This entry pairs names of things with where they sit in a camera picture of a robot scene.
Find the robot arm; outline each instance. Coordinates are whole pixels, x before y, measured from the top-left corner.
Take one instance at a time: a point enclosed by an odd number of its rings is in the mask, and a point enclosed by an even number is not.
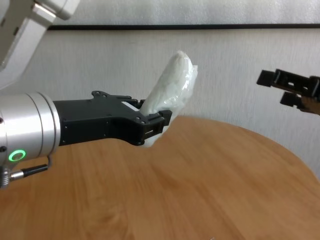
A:
[[[12,172],[21,161],[49,156],[58,146],[114,138],[140,146],[162,133],[172,112],[144,116],[143,100],[93,91],[87,100],[52,101],[41,93],[0,96],[0,184],[48,169],[50,164]]]
[[[0,20],[0,89],[26,69],[47,28],[68,19],[80,0],[11,0]]]
[[[79,0],[12,0],[0,22],[0,89],[17,80],[56,17],[68,19]],[[88,100],[52,101],[42,93],[0,96],[0,188],[45,171],[58,146],[115,138],[139,146],[162,133],[172,116],[139,112],[143,100],[93,91]],[[48,164],[12,171],[21,161]]]

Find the green led ring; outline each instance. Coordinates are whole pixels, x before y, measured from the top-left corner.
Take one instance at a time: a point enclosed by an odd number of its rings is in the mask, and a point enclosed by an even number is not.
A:
[[[22,156],[21,156],[19,159],[14,159],[13,157],[14,157],[16,154],[22,154]],[[24,151],[24,150],[22,150],[22,149],[15,150],[15,151],[13,151],[13,152],[9,155],[9,161],[11,161],[11,162],[16,162],[16,161],[19,161],[19,160],[23,159],[25,156],[26,156],[26,151]]]

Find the metal screw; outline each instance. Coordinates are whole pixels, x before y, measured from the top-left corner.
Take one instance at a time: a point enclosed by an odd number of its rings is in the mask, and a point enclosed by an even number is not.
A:
[[[7,147],[6,146],[1,146],[0,147],[0,153],[3,153],[5,151],[7,151]]]

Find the silver cylindrical joint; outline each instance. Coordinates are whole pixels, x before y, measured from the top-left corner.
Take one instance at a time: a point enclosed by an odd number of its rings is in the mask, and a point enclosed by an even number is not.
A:
[[[41,93],[0,96],[0,166],[48,156],[60,142],[52,100]]]
[[[24,172],[21,171],[21,170],[18,170],[18,171],[15,171],[15,172],[12,172],[10,174],[10,182],[14,181],[14,180],[18,180],[18,179],[23,179],[25,176],[24,176]]]

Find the wood grain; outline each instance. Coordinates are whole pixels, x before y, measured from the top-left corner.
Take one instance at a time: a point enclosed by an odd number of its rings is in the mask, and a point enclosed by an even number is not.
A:
[[[0,191],[1,239],[320,239],[318,180],[240,127],[179,117],[151,148],[106,139],[53,158]]]

